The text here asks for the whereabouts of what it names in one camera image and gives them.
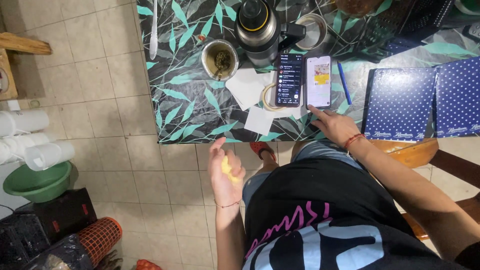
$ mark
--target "orange mesh bag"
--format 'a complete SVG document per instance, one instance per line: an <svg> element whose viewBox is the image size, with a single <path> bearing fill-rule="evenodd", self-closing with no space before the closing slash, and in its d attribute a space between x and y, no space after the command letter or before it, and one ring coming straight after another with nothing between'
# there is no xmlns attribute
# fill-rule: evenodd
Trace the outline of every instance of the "orange mesh bag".
<svg viewBox="0 0 480 270"><path fill-rule="evenodd" d="M120 224L113 218L101 218L78 233L80 243L94 267L120 240L121 235Z"/></svg>
<svg viewBox="0 0 480 270"><path fill-rule="evenodd" d="M145 259L141 259L137 261L137 268L135 270L162 270L162 269L153 262L149 262Z"/></svg>

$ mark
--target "white smartphone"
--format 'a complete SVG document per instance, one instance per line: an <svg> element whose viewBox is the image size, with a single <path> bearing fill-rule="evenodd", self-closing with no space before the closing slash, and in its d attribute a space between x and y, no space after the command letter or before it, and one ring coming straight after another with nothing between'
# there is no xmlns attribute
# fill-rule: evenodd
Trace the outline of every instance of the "white smartphone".
<svg viewBox="0 0 480 270"><path fill-rule="evenodd" d="M312 104L318 109L329 109L332 106L331 63L330 56L305 59L305 105Z"/></svg>

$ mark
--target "hand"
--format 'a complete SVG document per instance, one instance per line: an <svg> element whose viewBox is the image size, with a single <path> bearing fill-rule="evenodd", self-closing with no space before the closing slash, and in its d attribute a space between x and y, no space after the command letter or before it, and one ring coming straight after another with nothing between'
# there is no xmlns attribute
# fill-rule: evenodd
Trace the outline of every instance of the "hand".
<svg viewBox="0 0 480 270"><path fill-rule="evenodd" d="M235 156L232 150L225 153L221 148L226 138L216 140L210 147L210 160L208 162L208 173L212 181L213 193L216 204L229 206L241 200L243 177L245 168L241 166L240 158ZM242 181L233 183L228 176L222 172L222 160L227 155L228 163L232 167L231 173Z"/></svg>
<svg viewBox="0 0 480 270"><path fill-rule="evenodd" d="M308 105L308 109L318 117L318 120L312 121L312 124L340 147L345 146L348 139L360 133L357 125L349 116L340 115L330 110L321 111L312 105Z"/></svg>

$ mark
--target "notebook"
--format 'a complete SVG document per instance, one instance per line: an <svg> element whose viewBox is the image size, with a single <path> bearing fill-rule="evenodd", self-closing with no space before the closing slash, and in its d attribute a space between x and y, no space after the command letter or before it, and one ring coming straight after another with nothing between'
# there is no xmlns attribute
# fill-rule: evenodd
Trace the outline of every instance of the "notebook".
<svg viewBox="0 0 480 270"><path fill-rule="evenodd" d="M423 140L436 73L436 68L374 70L364 132L367 139Z"/></svg>
<svg viewBox="0 0 480 270"><path fill-rule="evenodd" d="M480 132L480 57L438 65L433 119L437 138Z"/></svg>

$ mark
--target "red crocs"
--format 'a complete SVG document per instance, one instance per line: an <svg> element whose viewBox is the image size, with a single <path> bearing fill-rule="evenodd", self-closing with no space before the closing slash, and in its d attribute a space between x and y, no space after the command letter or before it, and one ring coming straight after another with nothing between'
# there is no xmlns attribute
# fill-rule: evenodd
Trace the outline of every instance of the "red crocs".
<svg viewBox="0 0 480 270"><path fill-rule="evenodd" d="M276 157L275 157L275 152L270 148L270 146L266 142L251 142L250 143L250 148L252 149L255 154L258 155L258 157L261 160L262 156L260 155L263 151L267 151L272 155L273 160L276 162Z"/></svg>

